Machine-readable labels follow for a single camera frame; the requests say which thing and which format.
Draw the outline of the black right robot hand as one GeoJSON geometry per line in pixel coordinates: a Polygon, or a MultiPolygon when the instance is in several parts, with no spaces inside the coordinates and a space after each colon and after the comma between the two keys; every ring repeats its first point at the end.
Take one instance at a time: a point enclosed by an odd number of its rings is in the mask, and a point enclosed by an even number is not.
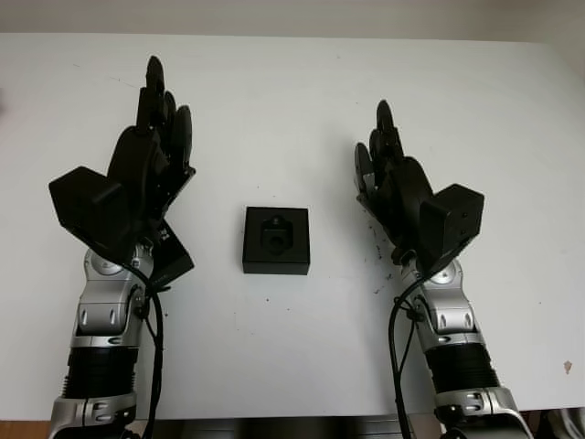
{"type": "Polygon", "coordinates": [[[408,262],[420,244],[420,205],[432,196],[420,163],[404,153],[387,101],[379,102],[369,144],[355,147],[358,201],[380,223],[396,265],[408,262]]]}

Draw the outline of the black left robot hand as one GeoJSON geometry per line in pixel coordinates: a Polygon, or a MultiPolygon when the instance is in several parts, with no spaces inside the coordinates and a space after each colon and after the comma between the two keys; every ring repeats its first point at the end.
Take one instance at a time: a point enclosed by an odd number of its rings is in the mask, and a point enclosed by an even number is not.
{"type": "Polygon", "coordinates": [[[166,212],[196,173],[190,165],[192,137],[191,111],[176,105],[165,88],[163,64],[152,56],[135,124],[120,135],[107,173],[127,191],[131,230],[138,238],[159,240],[166,212]]]}

